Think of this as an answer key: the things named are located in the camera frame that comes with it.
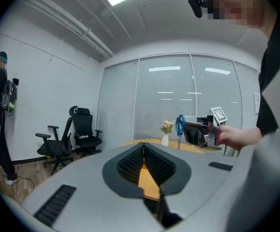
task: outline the black office chair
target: black office chair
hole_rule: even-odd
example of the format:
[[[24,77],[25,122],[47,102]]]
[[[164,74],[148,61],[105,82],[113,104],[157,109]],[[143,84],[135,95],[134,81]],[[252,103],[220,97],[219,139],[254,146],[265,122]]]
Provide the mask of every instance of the black office chair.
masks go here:
[[[67,160],[73,161],[72,157],[62,158],[65,156],[69,156],[72,151],[72,146],[70,142],[71,133],[69,134],[69,136],[67,136],[71,126],[72,119],[73,117],[70,117],[68,119],[61,141],[58,139],[57,136],[56,130],[58,129],[58,126],[48,126],[49,128],[53,128],[56,140],[47,140],[48,138],[51,137],[48,134],[41,134],[41,133],[35,134],[36,137],[41,137],[43,138],[44,141],[44,144],[37,150],[37,153],[43,156],[50,156],[52,158],[55,158],[53,160],[46,161],[43,163],[43,166],[45,168],[46,168],[46,164],[52,164],[52,163],[55,164],[54,169],[51,171],[51,175],[53,175],[58,165],[65,167],[66,166],[66,164],[64,163],[65,161]]]
[[[90,114],[90,110],[74,106],[70,109],[70,116],[73,116],[73,123],[75,126],[75,143],[81,147],[75,149],[75,152],[84,152],[82,157],[87,154],[94,155],[96,153],[100,153],[101,150],[96,150],[96,146],[102,143],[102,140],[98,138],[99,133],[102,133],[102,131],[95,130],[97,134],[96,137],[93,136],[93,116]]]

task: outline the wooden floor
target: wooden floor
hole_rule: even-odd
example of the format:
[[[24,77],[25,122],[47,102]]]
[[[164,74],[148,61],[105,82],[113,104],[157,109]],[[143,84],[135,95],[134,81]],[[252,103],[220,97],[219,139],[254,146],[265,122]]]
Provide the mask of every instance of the wooden floor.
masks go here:
[[[80,155],[76,155],[75,153],[71,154],[71,157],[74,160],[77,160]],[[53,169],[53,165],[47,165],[47,168],[43,166],[44,161],[38,161],[33,163],[19,164],[15,165],[14,168],[19,177],[24,177],[31,179],[35,187],[37,187],[40,183],[48,179],[51,175],[50,172]],[[6,176],[3,175],[4,170],[0,167],[0,191],[3,195],[13,198],[19,204],[23,202],[23,200],[32,192],[33,183],[29,180],[19,178],[20,181],[12,186],[7,186],[5,184]]]

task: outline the wooden tabletop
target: wooden tabletop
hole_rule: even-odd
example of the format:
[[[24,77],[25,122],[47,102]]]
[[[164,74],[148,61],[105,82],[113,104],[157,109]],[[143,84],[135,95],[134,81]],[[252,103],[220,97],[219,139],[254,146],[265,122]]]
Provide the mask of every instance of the wooden tabletop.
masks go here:
[[[128,142],[126,144],[123,144],[122,146],[136,144],[136,143],[152,143],[152,144],[160,144],[161,145],[161,139],[140,139],[140,140],[134,140],[131,142]],[[178,149],[178,142],[175,141],[169,141],[168,144],[169,147]],[[190,151],[193,153],[198,154],[204,154],[201,150],[196,149],[190,145],[181,144],[180,150]],[[143,164],[142,169],[140,171],[140,177],[139,177],[139,183],[138,186],[143,189],[144,197],[156,200],[158,201],[160,199],[160,193],[159,193],[159,187],[153,180],[152,176],[150,175],[150,172],[146,168],[145,164]]]

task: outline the scissors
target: scissors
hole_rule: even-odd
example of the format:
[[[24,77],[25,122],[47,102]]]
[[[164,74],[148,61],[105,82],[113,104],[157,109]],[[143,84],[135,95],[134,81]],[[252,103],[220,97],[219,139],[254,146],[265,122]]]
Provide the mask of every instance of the scissors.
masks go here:
[[[178,149],[180,149],[181,144],[181,136],[183,135],[183,131],[185,129],[185,117],[181,114],[177,117],[175,121],[175,130],[177,131],[178,135]]]

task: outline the backpack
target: backpack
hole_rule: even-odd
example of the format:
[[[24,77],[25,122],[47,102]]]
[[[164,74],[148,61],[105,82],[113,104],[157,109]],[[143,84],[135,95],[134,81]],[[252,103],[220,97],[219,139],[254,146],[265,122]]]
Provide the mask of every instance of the backpack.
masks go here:
[[[3,70],[5,71],[7,81],[1,94],[0,104],[5,111],[11,113],[15,109],[15,101],[17,100],[17,85],[19,85],[19,80],[14,78],[12,82],[9,81],[6,70]]]

